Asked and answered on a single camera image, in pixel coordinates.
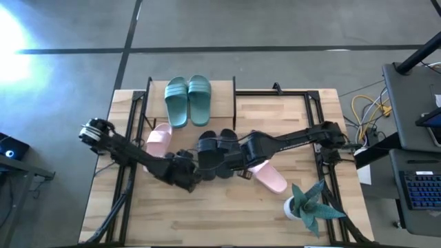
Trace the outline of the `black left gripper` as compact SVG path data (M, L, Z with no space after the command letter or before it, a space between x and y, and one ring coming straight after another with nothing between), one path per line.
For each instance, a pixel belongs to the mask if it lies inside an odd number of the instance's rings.
M204 181L204 175L196 171L196 165L199 169L207 169L207 160L203 156L194 160L191 152L180 149L177 153L166 153L165 158L170 162L164 179L167 184L192 193Z

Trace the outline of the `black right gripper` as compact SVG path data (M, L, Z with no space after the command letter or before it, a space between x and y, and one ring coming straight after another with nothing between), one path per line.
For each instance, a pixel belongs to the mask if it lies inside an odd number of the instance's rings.
M240 144L240 152L223 154L221 165L227 169L239 169L236 172L237 176L250 180L253 173L248 169L260 165L273 156L273 138L263 132L251 132L244 139L245 142Z

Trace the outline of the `black slide sandal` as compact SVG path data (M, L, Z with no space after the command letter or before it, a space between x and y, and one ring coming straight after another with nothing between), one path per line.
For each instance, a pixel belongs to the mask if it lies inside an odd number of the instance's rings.
M240 145L237 141L237 134L231 129L223 129L217 141L217 152L221 159L221 165L216 168L216 175L220 178L226 179L234 175L234 172L224 164L225 155L230 152L238 152Z
M216 177L216 168L221 164L217 152L216 133L212 130L203 132L197 143L197 156L204 157L207 160L207 169L198 169L204 175L204 180L214 180Z

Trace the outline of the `pink slide sandal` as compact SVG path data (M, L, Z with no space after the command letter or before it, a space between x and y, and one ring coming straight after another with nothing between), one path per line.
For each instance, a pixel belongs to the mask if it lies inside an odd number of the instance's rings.
M164 158L172 139L172 126L162 123L156 126L146 141L146 152L149 155Z
M285 178L273 167L269 160L248 169L252 176L275 194L283 193L287 188Z

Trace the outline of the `teal slide sandal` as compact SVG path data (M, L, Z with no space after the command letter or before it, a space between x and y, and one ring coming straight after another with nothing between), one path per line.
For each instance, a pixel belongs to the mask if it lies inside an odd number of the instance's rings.
M169 124L181 128L187 124L187 81L177 76L169 81L164 93Z
M188 84L190 120L195 126L205 126L210 119L212 87L207 78L194 75Z

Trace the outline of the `wooden shelf with black ends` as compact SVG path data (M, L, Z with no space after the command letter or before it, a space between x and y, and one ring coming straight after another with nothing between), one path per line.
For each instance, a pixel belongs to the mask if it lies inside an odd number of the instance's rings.
M234 119L234 94L235 85L232 80L213 81L209 80L212 87L210 119L205 126L195 126L190 120L189 98L187 106L187 124L181 128L173 128L175 132L204 132L205 130L219 131L223 128L233 128ZM147 105L142 116L142 120L146 125L153 128L162 123L169 123L167 117L167 109L165 105L164 93L165 87L169 81L150 81L148 83Z

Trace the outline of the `teal plant in white pot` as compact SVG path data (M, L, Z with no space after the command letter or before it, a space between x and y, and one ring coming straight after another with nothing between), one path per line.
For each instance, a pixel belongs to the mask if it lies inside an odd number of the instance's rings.
M332 220L346 217L343 212L319 202L324 188L324 179L315 183L306 193L296 184L292 184L292 196L283 205L284 213L288 219L302 220L304 226L317 238L320 237L317 218Z

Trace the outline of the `dark desk support beam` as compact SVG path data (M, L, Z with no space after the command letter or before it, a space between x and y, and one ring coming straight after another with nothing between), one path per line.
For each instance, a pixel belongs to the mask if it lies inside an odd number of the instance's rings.
M379 143L362 150L354 156L355 165L360 169L389 154L391 149L401 149L400 137L396 132Z

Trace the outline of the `grey keyboard tray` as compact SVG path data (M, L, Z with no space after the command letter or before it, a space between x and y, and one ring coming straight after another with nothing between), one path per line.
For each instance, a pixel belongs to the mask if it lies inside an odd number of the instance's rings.
M398 190L398 226L411 234L441 238L441 211L410 210L399 175L399 171L441 171L441 154L392 149L389 158Z

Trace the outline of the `grey desk top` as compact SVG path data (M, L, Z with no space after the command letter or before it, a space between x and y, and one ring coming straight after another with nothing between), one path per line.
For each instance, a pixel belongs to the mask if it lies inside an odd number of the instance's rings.
M393 64L382 67L400 144L403 149L422 152L441 152L427 128L416 121L424 113L437 108L435 95L441 94L441 74L416 66L408 74L396 72Z

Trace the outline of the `black device with light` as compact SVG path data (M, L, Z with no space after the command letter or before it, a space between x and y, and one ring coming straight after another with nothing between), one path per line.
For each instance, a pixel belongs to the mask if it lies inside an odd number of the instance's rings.
M30 146L0 132L0 155L22 161Z

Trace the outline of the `backlit black keyboard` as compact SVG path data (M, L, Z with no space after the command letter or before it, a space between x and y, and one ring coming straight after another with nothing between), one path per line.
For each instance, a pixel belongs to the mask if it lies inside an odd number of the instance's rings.
M441 211L441 171L399 171L410 210Z

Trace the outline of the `black tablet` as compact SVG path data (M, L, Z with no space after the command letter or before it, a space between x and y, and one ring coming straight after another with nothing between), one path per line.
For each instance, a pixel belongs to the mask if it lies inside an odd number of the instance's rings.
M441 107L432 112L421 114L415 124L418 127L427 128L435 146L441 147Z

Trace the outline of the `black slanted pole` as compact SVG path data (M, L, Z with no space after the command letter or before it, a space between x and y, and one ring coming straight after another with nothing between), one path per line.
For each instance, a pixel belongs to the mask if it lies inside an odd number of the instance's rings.
M400 65L395 65L396 72L405 75L417 64L435 52L441 46L441 31L427 41L421 48L416 50L409 58Z

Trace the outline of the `black aluminium table frame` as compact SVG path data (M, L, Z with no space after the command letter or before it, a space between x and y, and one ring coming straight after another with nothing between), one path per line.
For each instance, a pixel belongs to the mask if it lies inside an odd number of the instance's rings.
M239 90L235 85L233 128L273 136L296 132L323 121L343 125L334 89ZM270 164L287 182L308 190L321 179L328 187L324 203L346 213L338 220L319 220L317 238L301 220L286 217L291 196L269 191L256 179L235 176L204 181L189 193L162 183L141 166L119 167L108 155L96 165L79 247L159 246L338 246L363 247L373 233L352 157L332 158L318 145L275 155Z

